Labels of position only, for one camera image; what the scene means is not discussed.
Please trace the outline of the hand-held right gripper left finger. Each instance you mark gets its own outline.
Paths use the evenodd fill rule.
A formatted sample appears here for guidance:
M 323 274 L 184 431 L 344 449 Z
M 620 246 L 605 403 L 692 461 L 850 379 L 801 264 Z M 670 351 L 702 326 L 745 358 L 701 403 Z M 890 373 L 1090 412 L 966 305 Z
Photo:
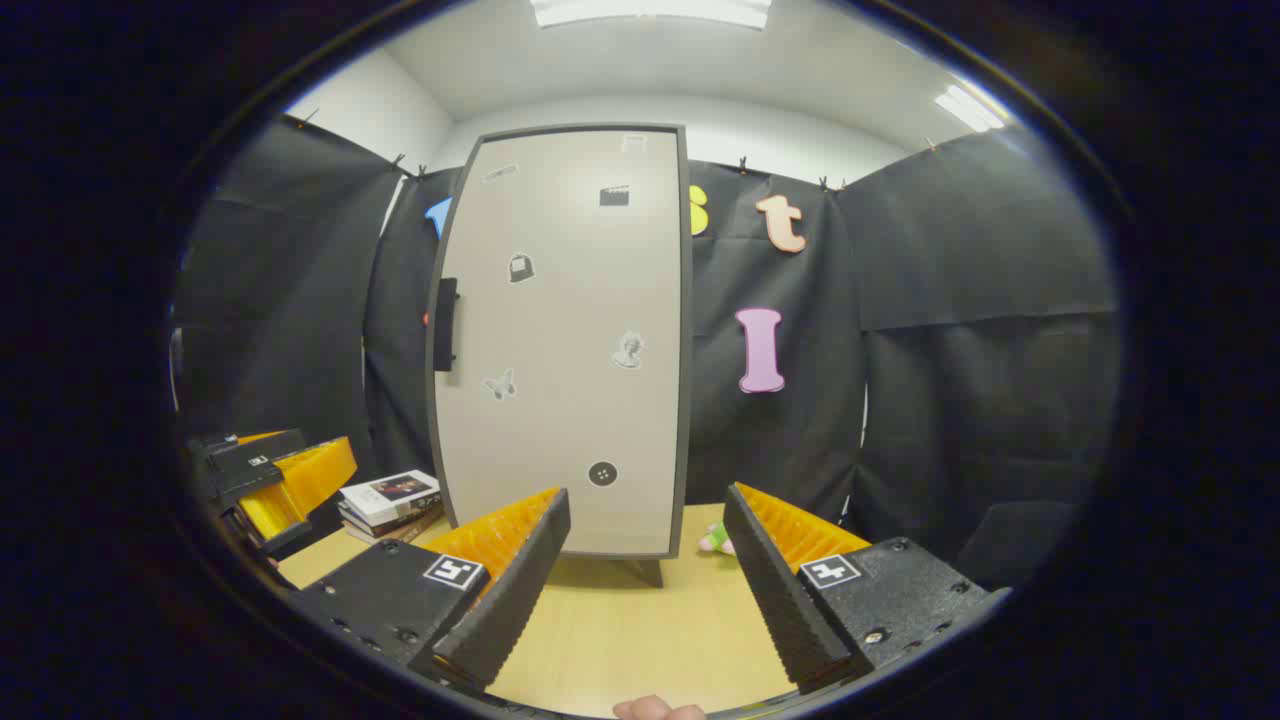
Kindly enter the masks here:
M 524 634 L 570 528 L 568 492 L 550 487 L 424 547 L 379 541 L 291 603 L 376 659 L 484 691 Z

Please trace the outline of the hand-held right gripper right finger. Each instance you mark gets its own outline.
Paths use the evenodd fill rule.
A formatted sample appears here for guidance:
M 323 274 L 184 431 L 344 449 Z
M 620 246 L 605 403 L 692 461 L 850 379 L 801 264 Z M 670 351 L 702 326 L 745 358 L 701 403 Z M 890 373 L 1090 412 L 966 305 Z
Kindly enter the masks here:
M 1009 596 L 906 537 L 878 543 L 742 483 L 723 524 L 787 678 L 806 694 L 887 673 Z

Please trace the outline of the brown book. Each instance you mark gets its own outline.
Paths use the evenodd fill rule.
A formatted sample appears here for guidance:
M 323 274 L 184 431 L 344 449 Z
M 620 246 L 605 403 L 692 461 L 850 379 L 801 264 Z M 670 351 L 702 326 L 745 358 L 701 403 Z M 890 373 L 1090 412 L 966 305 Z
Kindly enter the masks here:
M 360 523 L 346 518 L 342 525 L 347 534 L 367 544 L 376 544 L 383 541 L 408 543 L 430 530 L 443 515 L 444 511 L 439 506 L 435 506 L 413 516 L 402 518 L 379 527 L 362 527 Z

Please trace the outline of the black cabinet door handle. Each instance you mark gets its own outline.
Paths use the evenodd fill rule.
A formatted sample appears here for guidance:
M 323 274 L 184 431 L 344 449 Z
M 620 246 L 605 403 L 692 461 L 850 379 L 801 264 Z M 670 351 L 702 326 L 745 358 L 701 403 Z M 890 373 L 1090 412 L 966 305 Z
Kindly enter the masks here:
M 434 372 L 451 372 L 454 366 L 454 318 L 458 301 L 458 279 L 442 278 L 436 287 L 435 309 L 430 311 Z

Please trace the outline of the white book with photo cover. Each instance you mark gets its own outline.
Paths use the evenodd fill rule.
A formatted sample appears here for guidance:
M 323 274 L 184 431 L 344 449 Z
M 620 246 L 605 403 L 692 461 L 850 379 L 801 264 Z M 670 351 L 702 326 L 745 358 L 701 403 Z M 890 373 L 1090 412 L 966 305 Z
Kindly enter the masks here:
M 408 470 L 340 488 L 340 501 L 370 527 L 408 518 L 442 498 L 436 478 Z

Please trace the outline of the long ceiling light panel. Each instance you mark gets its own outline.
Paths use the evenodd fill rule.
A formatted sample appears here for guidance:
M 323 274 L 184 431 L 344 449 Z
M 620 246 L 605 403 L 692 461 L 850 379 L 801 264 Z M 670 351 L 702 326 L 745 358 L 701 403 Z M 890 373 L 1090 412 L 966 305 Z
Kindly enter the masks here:
M 764 29 L 773 0 L 530 0 L 540 27 L 589 20 L 671 18 Z

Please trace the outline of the dark-edged book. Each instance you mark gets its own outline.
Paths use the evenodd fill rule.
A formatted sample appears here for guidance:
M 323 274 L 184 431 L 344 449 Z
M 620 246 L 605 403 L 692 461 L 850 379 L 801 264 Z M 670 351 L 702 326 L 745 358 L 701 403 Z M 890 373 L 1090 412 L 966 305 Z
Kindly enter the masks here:
M 346 532 L 370 544 L 384 538 L 399 539 L 406 534 L 420 534 L 443 512 L 442 503 L 431 501 L 421 509 L 412 510 L 408 515 L 374 525 L 361 519 L 346 502 L 339 502 L 337 507 Z

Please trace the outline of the black backdrop cloth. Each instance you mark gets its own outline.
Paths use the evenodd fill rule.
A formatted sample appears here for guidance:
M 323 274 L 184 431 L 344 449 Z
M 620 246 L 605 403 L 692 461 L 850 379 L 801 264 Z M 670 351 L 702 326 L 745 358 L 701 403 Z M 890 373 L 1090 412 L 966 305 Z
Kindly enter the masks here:
M 686 500 L 741 480 L 870 541 L 908 536 L 987 587 L 1023 583 L 1088 500 L 1124 365 L 1102 232 L 1021 127 L 842 190 L 710 161 L 692 238 Z M 215 183 L 182 264 L 188 434 L 348 436 L 365 480 L 434 471 L 428 209 L 326 131 L 270 128 Z

